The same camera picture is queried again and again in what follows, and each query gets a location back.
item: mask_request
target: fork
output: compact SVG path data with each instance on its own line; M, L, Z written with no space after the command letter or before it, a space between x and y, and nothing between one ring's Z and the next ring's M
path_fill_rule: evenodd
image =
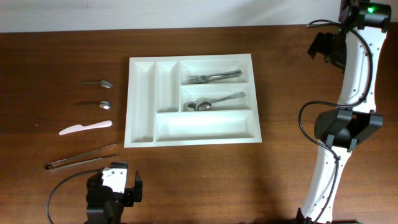
M232 72L225 72L225 73L219 73L219 74L214 74L214 75L200 75L200 76L190 76L190 83L191 84L204 84L208 83L210 81L215 81L215 80L222 80L226 78L236 78L242 75L242 71L236 70Z

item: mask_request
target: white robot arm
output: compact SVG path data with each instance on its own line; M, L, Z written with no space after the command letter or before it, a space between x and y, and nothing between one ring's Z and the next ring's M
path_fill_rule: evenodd
M362 103L345 108L337 106L337 109L319 115L315 123L315 137L319 144L326 147L318 147L312 183L303 207L298 211L297 223L332 222L333 201L347 160L353 149L382 125L382 116L375 114L374 86L391 8L369 1L342 1L342 4L339 32L336 35L319 33L308 53L314 57L320 52L326 56L327 62L345 69L339 105ZM339 39L344 37L345 44L342 44Z

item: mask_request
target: metal spoon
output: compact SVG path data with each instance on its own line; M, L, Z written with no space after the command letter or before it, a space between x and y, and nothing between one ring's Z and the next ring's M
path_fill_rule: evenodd
M106 109L106 110L111 109L111 107L112 107L112 105L111 105L110 102L104 101L104 100L103 100L103 101L100 101L98 104L99 104L99 107L100 107L100 108Z
M244 92L240 92L240 93L235 93L232 94L231 96L227 96L221 99L214 99L214 100L208 100L208 99L204 99L204 100L199 100L199 101L195 101L192 102L190 104L188 104L187 106L187 110L188 111L204 111L204 110L208 110L211 105L213 103L217 103L217 102L221 102L221 101L226 101L226 100L233 100L239 97L245 97L246 94Z
M108 101L100 101L100 102L81 102L78 105L98 105L102 109L109 110L112 107L112 104Z
M111 88L113 85L109 81L100 80L100 81L80 81L81 84L89 84L89 85L97 85L100 84L105 88Z

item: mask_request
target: metal tongs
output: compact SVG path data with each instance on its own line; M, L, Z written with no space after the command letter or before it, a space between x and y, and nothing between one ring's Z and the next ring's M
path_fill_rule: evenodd
M99 157L99 158L95 158L95 159L89 159L89 160L86 160L86 161L75 162L75 163L67 164L67 165L63 165L63 166L56 166L59 163L64 163L64 162L70 161L72 159L77 159L77 158L82 157L82 156L87 156L87 155L90 155L90 154L92 154L94 152L99 152L99 151L101 151L103 149L106 149L106 148L112 147L112 146L116 146L116 145L118 145L118 144L116 144L116 143L110 144L108 146L104 146L104 147L101 147L99 149L92 150L90 152L85 152L85 153L77 155L77 156L72 156L72 157L70 157L68 159L61 159L59 161L51 162L49 164L46 164L44 166L44 169L45 170L55 170L55 169L66 168L66 167L71 167L71 166L80 165L80 164L86 164L86 163L89 163L89 162L100 161L100 160L103 160L103 159L109 159L109 158L113 158L113 157L118 157L119 155L105 156L105 157Z

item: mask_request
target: white cutlery tray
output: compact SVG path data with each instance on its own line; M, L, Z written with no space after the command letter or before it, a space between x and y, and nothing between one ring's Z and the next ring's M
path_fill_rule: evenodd
M241 70L238 78L190 84L190 76ZM186 111L198 98L246 96ZM261 142L250 54L130 58L124 147Z

